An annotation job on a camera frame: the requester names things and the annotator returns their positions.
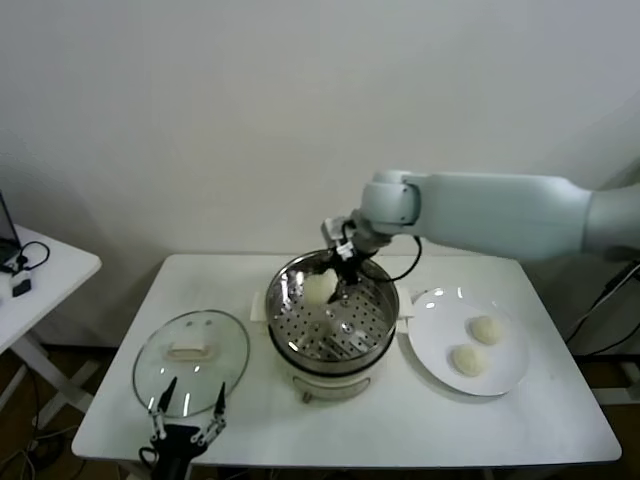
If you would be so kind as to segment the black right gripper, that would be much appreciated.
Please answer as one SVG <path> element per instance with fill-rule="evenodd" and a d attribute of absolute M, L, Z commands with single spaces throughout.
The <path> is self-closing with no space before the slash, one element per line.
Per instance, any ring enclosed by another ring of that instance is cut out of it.
<path fill-rule="evenodd" d="M 345 301 L 358 298 L 361 287 L 359 273 L 369 258 L 369 255 L 355 247 L 336 247 L 329 250 L 328 268 L 336 273 L 339 280 L 327 304 L 340 301 L 342 297 Z"/>

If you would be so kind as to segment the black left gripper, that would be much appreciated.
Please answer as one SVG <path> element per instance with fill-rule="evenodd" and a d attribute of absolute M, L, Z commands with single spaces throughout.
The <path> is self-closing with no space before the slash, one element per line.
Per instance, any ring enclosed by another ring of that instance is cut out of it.
<path fill-rule="evenodd" d="M 168 387 L 148 409 L 152 434 L 150 443 L 156 452 L 156 461 L 151 469 L 152 480 L 183 480 L 190 475 L 191 462 L 204 454 L 209 446 L 224 431 L 226 422 L 226 383 L 219 390 L 212 416 L 200 430 L 188 425 L 167 425 L 165 414 L 171 402 L 177 378 L 173 377 Z"/>

